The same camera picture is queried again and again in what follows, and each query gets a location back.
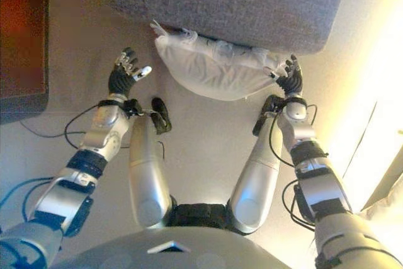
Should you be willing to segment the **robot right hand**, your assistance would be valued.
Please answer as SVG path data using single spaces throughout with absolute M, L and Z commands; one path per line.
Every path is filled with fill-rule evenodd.
M 294 54 L 289 59 L 275 62 L 275 67 L 264 66 L 263 71 L 281 88 L 286 98 L 302 96 L 302 68 Z

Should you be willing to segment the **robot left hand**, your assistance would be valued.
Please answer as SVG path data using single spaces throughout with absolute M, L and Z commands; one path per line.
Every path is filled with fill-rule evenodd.
M 128 97 L 133 85 L 152 72 L 151 66 L 139 68 L 137 62 L 137 54 L 132 48 L 126 47 L 120 52 L 108 79 L 109 94 Z

